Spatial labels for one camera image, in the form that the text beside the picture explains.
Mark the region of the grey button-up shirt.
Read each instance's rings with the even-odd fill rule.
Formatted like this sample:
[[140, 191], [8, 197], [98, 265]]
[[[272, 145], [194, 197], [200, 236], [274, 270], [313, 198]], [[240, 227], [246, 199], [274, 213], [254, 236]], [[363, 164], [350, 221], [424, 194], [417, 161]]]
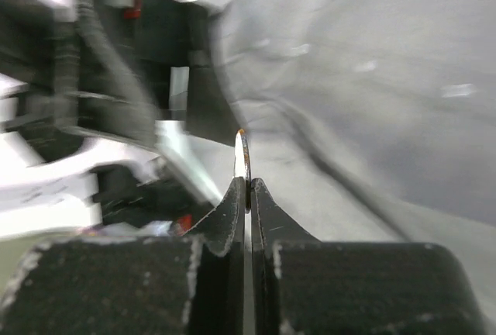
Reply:
[[206, 0], [253, 173], [322, 240], [495, 255], [495, 0]]

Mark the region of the silver yellow round brooch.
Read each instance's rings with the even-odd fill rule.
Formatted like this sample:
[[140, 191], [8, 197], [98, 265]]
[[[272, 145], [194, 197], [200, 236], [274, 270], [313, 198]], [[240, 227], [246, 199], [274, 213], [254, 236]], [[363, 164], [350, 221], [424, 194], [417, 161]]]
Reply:
[[251, 167], [248, 140], [244, 130], [236, 133], [234, 146], [234, 176], [251, 182]]

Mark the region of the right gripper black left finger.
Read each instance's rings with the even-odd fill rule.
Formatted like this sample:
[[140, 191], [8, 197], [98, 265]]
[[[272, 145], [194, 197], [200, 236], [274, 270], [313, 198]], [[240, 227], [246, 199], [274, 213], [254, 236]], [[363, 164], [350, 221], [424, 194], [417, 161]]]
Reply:
[[3, 334], [240, 334], [246, 182], [182, 237], [72, 237], [29, 250]]

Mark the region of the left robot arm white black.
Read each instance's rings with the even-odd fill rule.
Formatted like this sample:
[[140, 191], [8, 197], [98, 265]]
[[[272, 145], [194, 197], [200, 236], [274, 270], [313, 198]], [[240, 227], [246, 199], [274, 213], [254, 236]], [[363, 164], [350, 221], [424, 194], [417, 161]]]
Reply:
[[165, 232], [221, 202], [191, 147], [241, 126], [214, 18], [200, 0], [1, 0], [2, 238]]

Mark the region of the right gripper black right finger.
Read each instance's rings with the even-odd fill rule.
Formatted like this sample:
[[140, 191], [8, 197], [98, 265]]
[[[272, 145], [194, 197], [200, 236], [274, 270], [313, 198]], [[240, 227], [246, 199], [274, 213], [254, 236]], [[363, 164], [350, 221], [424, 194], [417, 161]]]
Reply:
[[437, 244], [322, 242], [251, 185], [260, 334], [482, 334], [461, 263]]

